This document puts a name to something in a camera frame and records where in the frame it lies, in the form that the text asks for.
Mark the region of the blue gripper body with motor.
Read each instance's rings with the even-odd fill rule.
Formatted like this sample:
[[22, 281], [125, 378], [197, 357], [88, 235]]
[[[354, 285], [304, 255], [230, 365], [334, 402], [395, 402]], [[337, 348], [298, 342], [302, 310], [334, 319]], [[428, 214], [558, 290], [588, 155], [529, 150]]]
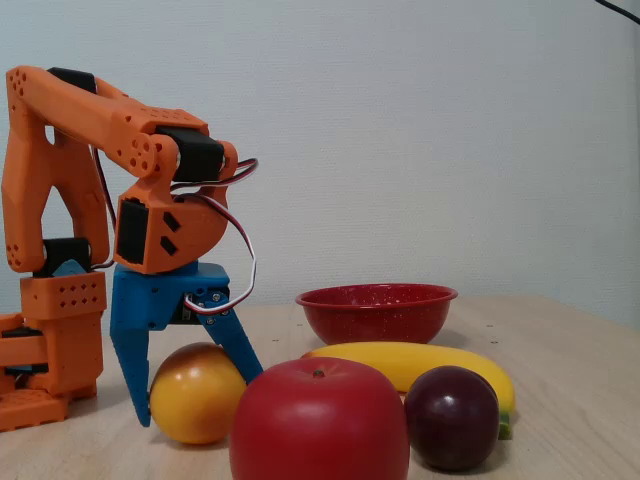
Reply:
[[114, 271], [112, 331], [161, 331], [168, 325], [198, 325], [197, 315], [184, 306], [184, 296], [210, 302], [227, 299], [229, 277], [222, 266], [193, 262], [177, 270], [144, 275], [124, 266]]

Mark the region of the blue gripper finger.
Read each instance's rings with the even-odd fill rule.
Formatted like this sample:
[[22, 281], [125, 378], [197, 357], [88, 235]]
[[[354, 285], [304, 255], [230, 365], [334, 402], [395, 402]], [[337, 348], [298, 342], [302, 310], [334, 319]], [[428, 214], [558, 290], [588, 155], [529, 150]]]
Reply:
[[149, 427], [149, 331], [112, 324], [110, 337], [139, 423]]
[[246, 384], [260, 373], [262, 365], [230, 301], [222, 291], [192, 295], [192, 310], [211, 339], [224, 350]]

